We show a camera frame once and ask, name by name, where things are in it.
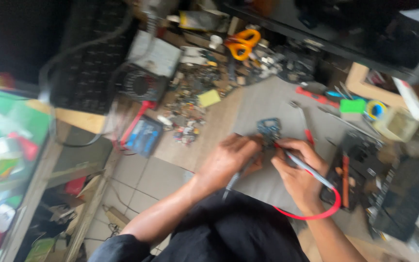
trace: black keyboard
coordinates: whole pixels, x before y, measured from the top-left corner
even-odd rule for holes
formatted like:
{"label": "black keyboard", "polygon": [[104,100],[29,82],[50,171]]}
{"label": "black keyboard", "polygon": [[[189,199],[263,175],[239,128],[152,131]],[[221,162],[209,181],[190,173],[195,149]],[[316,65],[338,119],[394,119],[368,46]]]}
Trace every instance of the black keyboard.
{"label": "black keyboard", "polygon": [[[63,39],[64,50],[115,31],[128,6],[122,0],[79,0],[74,3]],[[115,95],[112,72],[126,58],[138,23],[107,42],[90,45],[67,56],[55,72],[51,104],[71,110],[106,114]]]}

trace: scissors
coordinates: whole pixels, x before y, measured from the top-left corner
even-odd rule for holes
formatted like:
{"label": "scissors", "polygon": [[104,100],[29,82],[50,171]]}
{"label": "scissors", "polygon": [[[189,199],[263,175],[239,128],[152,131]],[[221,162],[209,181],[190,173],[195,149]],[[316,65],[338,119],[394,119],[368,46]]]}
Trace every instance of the scissors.
{"label": "scissors", "polygon": [[248,58],[252,48],[257,45],[260,39],[260,32],[254,29],[247,29],[228,36],[224,41],[224,45],[227,46],[235,59],[243,61]]}

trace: cardboard box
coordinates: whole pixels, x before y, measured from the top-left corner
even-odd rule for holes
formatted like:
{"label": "cardboard box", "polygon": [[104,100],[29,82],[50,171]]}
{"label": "cardboard box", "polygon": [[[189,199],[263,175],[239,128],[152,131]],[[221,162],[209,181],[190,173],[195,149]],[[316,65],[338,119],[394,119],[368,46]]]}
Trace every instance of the cardboard box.
{"label": "cardboard box", "polygon": [[[369,68],[359,63],[353,63],[346,80],[346,87],[351,92],[368,99],[379,100],[391,107],[403,107],[408,110],[404,99],[396,93],[389,92],[372,84],[365,82]],[[419,84],[413,86],[419,97]]]}

